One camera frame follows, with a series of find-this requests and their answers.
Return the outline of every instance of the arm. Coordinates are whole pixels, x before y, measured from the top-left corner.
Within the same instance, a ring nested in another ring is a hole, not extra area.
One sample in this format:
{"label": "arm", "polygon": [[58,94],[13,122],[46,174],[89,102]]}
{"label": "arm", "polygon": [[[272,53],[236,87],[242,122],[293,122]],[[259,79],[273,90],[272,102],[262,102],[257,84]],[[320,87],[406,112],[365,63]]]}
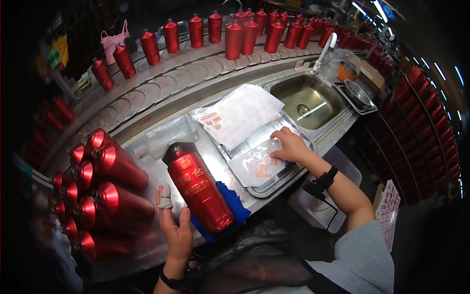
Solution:
{"label": "arm", "polygon": [[[180,226],[175,225],[171,209],[160,209],[160,197],[163,186],[155,191],[157,213],[160,228],[168,242],[168,257],[166,258],[163,273],[169,279],[182,280],[186,265],[193,250],[193,232],[191,231],[191,215],[189,208],[183,207],[180,211]],[[181,291],[172,290],[160,277],[153,290],[154,294],[177,294]]]}
{"label": "arm", "polygon": [[[330,170],[331,164],[311,151],[305,145],[304,140],[287,127],[275,131],[271,138],[275,137],[281,141],[282,150],[272,152],[272,157],[297,162],[317,179]],[[351,180],[338,171],[333,181],[327,192],[338,208],[347,215],[348,231],[376,219],[372,203]]]}

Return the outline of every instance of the fluorescent light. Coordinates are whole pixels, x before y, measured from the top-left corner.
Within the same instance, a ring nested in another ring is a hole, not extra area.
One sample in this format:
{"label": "fluorescent light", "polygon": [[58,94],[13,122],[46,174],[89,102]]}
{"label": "fluorescent light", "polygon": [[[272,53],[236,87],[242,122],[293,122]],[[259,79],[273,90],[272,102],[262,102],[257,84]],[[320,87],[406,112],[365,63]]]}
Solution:
{"label": "fluorescent light", "polygon": [[379,11],[380,13],[380,16],[382,17],[382,19],[384,20],[384,22],[388,22],[388,18],[387,16],[385,15],[385,12],[384,10],[382,9],[382,6],[380,5],[379,1],[378,0],[375,0],[374,1],[374,5],[376,6],[377,10]]}
{"label": "fluorescent light", "polygon": [[444,74],[443,74],[442,71],[440,70],[438,64],[437,64],[437,63],[434,63],[434,65],[435,65],[436,68],[438,69],[438,71],[439,71],[439,73],[441,74],[442,78],[443,78],[444,80],[446,80],[446,77],[444,77]]}
{"label": "fluorescent light", "polygon": [[428,69],[430,69],[429,65],[427,64],[427,62],[424,60],[424,58],[421,57],[421,60],[424,62],[424,64],[428,67]]}
{"label": "fluorescent light", "polygon": [[444,100],[447,101],[446,95],[444,95],[444,92],[442,92],[442,90],[441,90],[441,94],[442,94],[442,96],[444,97]]}
{"label": "fluorescent light", "polygon": [[462,82],[462,86],[464,86],[463,79],[462,79],[462,76],[460,75],[459,69],[456,66],[454,67],[455,67],[455,70],[457,71],[457,74],[459,75],[460,81]]}
{"label": "fluorescent light", "polygon": [[360,8],[359,5],[356,4],[356,2],[353,2],[352,4],[354,5],[354,7],[357,8],[357,10],[359,10],[360,12],[362,12],[363,15],[367,15],[367,14],[364,12],[364,10],[362,10],[362,8]]}

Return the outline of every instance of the black watch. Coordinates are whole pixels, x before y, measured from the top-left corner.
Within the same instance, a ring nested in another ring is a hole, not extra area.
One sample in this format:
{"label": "black watch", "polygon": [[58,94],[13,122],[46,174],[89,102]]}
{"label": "black watch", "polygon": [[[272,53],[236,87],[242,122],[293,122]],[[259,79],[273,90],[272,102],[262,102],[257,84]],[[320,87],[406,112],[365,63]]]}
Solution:
{"label": "black watch", "polygon": [[163,270],[162,270],[162,273],[160,274],[160,278],[172,290],[181,290],[183,288],[183,280],[175,280],[173,278],[167,278],[165,274],[163,273]]}

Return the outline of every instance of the metal bowl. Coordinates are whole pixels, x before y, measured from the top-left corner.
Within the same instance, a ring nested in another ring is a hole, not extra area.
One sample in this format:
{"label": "metal bowl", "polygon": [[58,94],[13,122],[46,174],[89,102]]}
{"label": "metal bowl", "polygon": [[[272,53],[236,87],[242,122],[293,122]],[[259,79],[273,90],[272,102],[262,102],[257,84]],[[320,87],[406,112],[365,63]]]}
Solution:
{"label": "metal bowl", "polygon": [[371,105],[369,95],[355,82],[345,79],[345,92],[349,99],[357,106]]}

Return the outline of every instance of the gold emblem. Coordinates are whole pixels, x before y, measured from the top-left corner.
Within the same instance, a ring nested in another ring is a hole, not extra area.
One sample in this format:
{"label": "gold emblem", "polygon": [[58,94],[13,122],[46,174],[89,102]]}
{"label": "gold emblem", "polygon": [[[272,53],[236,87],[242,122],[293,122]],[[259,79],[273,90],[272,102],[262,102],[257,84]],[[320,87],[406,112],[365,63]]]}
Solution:
{"label": "gold emblem", "polygon": [[182,170],[185,170],[187,169],[188,167],[192,167],[193,164],[191,163],[191,161],[189,160],[189,158],[183,158],[183,160],[180,162],[180,165],[181,165],[181,169]]}

